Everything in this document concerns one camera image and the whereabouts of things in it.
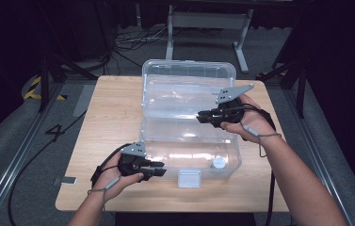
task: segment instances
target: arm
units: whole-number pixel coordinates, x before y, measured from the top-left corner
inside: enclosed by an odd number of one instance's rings
[[[120,158],[120,153],[115,154],[115,156],[113,156],[106,163],[105,168],[117,166]],[[121,174],[118,168],[105,170],[98,178],[98,181],[92,189],[102,189],[109,182],[120,175]],[[106,191],[105,196],[103,191],[91,191],[80,205],[77,212],[74,214],[72,220],[69,222],[69,225],[98,225],[101,220],[104,202],[115,198],[124,190],[125,187],[138,182],[142,179],[142,177],[142,173],[137,173],[127,177],[121,176],[120,180]]]
[[[250,97],[242,95],[240,98],[242,103],[260,108]],[[242,124],[256,130],[259,135],[276,133],[268,122],[254,111],[245,113]],[[251,142],[259,142],[259,138],[244,130],[240,123],[223,122],[221,127]],[[260,143],[265,149],[286,204],[298,225],[346,225],[327,188],[281,137],[261,137]]]

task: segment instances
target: person's left hand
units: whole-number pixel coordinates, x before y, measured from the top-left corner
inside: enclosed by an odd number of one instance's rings
[[[104,169],[109,167],[118,166],[119,159],[121,159],[121,153],[116,153],[109,161],[107,161]],[[95,183],[93,190],[95,189],[103,189],[106,185],[108,185],[111,181],[115,178],[120,177],[119,181],[110,187],[105,193],[105,201],[109,201],[110,199],[115,198],[127,187],[134,183],[137,183],[139,180],[142,179],[144,174],[136,173],[130,176],[121,176],[118,167],[113,169],[107,169],[101,173],[101,176],[98,178],[97,182]]]

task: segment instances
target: forearm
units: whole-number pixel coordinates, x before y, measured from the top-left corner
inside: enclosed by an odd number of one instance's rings
[[[262,137],[262,145],[288,208],[299,225],[346,225],[327,188],[282,138]]]
[[[91,192],[80,205],[72,220],[70,226],[75,225],[98,225],[101,220],[101,214],[104,206],[103,192]]]

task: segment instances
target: small white cap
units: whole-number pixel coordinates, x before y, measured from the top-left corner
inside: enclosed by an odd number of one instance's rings
[[[213,159],[213,164],[212,164],[212,168],[216,168],[216,169],[224,169],[226,166],[226,162],[224,161],[224,158],[220,157],[220,156],[216,156]]]

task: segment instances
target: gray carpet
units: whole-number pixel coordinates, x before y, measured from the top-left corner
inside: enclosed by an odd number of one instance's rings
[[[121,32],[132,32],[134,30],[138,30],[138,28],[131,27],[129,30],[121,30]],[[290,29],[251,29],[243,48],[250,69],[247,74],[239,71],[232,47],[234,37],[238,35],[235,31],[212,31],[212,33],[196,30],[181,31],[174,38],[173,59],[230,62],[237,68],[237,79],[254,79],[256,74],[271,70],[271,65],[289,33]],[[142,65],[148,59],[164,58],[166,42],[158,40],[154,43],[147,43],[135,51],[125,51],[121,54],[130,58],[136,64]],[[120,72],[121,76],[141,76],[139,66],[118,55],[114,55],[114,58],[108,63],[110,74]],[[81,62],[79,64],[85,67],[93,63],[95,62]],[[101,75],[103,69],[93,73]],[[305,145],[305,138],[294,120],[296,112],[290,109],[286,98],[286,93],[288,95],[290,95],[289,93],[295,94],[296,90],[281,90],[278,86],[271,84],[277,81],[278,79],[268,81],[267,90],[283,132],[287,141],[299,156],[310,168],[314,169],[315,166]],[[25,93],[29,85],[29,83],[26,84],[24,90],[21,90],[21,94]],[[94,85],[95,82],[88,81],[79,74],[69,75],[60,92],[62,95],[67,95],[67,100],[55,101],[51,106],[26,159],[30,159],[54,137],[53,135],[46,135],[47,130],[57,124],[66,128],[84,112]],[[1,123],[0,179],[23,142],[25,134],[37,116],[39,107],[39,100],[25,100],[21,107]],[[304,115],[315,145],[336,185],[352,225],[355,225],[355,177],[347,165],[347,161],[343,157],[309,86],[306,89]],[[82,120],[59,137],[56,142],[53,142],[22,174],[16,185],[12,201],[12,213],[17,225],[65,225],[72,217],[73,213],[71,212],[56,210],[55,201],[59,186],[53,185],[53,181],[55,178],[64,175]],[[257,225],[264,225],[266,213],[255,213],[255,219]],[[290,215],[288,213],[274,213],[271,222],[271,225],[288,225]],[[112,214],[104,213],[101,225],[113,224]],[[10,225],[7,214],[7,199],[0,204],[0,225]]]

